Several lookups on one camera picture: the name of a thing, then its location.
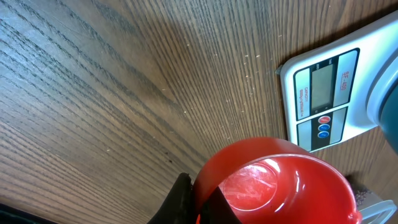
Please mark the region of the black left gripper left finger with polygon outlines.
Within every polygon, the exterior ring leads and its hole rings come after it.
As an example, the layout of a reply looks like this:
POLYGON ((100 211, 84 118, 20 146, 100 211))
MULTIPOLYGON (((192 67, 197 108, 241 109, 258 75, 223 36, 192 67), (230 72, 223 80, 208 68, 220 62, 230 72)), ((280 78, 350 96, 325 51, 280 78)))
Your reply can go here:
POLYGON ((192 204, 192 180, 188 173, 181 173, 156 214, 148 224, 194 223, 192 204))

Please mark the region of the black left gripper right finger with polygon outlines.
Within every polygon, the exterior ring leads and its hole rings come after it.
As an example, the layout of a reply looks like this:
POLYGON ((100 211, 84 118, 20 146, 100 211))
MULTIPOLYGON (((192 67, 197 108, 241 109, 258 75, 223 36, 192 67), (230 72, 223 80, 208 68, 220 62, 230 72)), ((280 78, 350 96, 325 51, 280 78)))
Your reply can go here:
POLYGON ((241 224, 217 187, 202 207, 200 224, 241 224))

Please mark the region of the red measuring scoop blue handle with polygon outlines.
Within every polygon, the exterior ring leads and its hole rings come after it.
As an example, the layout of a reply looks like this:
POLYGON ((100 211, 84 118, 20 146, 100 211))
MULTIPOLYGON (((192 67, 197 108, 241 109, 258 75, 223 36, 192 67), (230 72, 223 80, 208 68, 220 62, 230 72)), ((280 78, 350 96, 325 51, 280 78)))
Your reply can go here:
POLYGON ((346 178, 283 139, 251 138, 211 157, 193 184, 197 215, 220 190, 241 223, 361 223, 346 178))

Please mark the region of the white digital kitchen scale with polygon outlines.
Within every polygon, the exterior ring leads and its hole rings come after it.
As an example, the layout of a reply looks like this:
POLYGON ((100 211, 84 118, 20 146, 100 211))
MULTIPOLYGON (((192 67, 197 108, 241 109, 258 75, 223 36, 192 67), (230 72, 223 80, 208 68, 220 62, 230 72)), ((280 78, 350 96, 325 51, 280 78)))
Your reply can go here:
POLYGON ((291 58, 279 74, 288 139, 301 148, 315 152, 380 127, 397 86, 397 13, 291 58))

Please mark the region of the blue metal bowl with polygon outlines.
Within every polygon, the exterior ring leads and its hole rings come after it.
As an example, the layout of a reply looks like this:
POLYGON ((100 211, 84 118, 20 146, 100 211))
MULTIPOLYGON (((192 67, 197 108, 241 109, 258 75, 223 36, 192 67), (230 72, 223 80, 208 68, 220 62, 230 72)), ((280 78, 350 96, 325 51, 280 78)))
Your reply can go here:
POLYGON ((398 89, 397 86, 390 92, 384 103, 380 117, 380 127, 391 148, 397 154, 398 150, 398 89))

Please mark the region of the clear plastic container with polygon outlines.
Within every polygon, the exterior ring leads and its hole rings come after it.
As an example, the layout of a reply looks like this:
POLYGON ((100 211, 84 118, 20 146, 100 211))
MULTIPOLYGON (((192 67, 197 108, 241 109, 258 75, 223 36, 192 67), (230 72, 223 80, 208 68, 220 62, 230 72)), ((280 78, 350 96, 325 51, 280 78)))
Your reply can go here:
POLYGON ((392 200, 383 200, 362 184, 351 185, 362 224, 385 224, 397 210, 392 200))

